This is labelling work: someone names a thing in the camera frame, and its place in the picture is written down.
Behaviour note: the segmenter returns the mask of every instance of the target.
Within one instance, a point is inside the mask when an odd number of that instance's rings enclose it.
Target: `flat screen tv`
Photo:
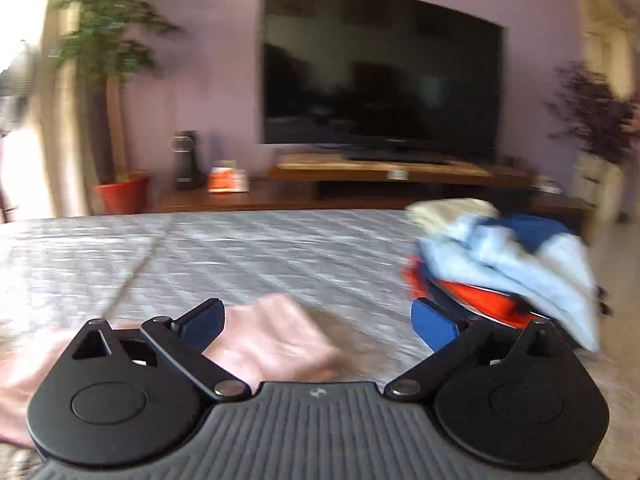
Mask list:
[[[263,142],[492,160],[502,28],[417,0],[264,0]]]

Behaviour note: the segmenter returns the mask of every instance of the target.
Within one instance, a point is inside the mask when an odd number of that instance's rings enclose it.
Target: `green foliage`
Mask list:
[[[127,37],[132,26],[159,36],[183,32],[158,13],[154,0],[60,0],[54,8],[75,6],[78,28],[61,38],[51,55],[59,66],[76,60],[81,75],[100,85],[107,76],[127,80],[141,70],[158,70],[153,49]]]

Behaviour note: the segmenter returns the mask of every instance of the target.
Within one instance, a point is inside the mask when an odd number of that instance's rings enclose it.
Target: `beige cloth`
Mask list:
[[[459,216],[474,214],[498,218],[498,210],[484,200],[477,198],[447,198],[416,202],[405,209],[409,219],[423,228],[427,236],[446,229]]]
[[[203,355],[252,389],[262,381],[335,379],[339,350],[287,296],[270,294],[251,305],[227,308],[225,318],[225,329]],[[33,447],[27,405],[76,332],[42,329],[19,349],[0,354],[0,440]]]

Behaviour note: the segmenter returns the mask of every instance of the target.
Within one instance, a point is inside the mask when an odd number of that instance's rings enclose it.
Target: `patterned tablecloth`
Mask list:
[[[103,216],[0,226],[2,348],[42,327],[92,317],[177,317],[210,297],[227,306],[284,292],[344,355],[343,380],[384,384],[431,353],[410,325],[399,269],[419,234],[402,211],[332,210]],[[604,356],[583,362],[610,405],[596,464],[640,472],[640,403]],[[0,445],[0,476],[23,478],[29,450]],[[624,476],[620,466],[636,476]]]

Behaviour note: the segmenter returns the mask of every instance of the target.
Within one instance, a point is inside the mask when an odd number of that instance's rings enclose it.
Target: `red plant pot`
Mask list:
[[[107,215],[133,215],[146,209],[146,188],[149,176],[132,172],[126,182],[97,186]]]

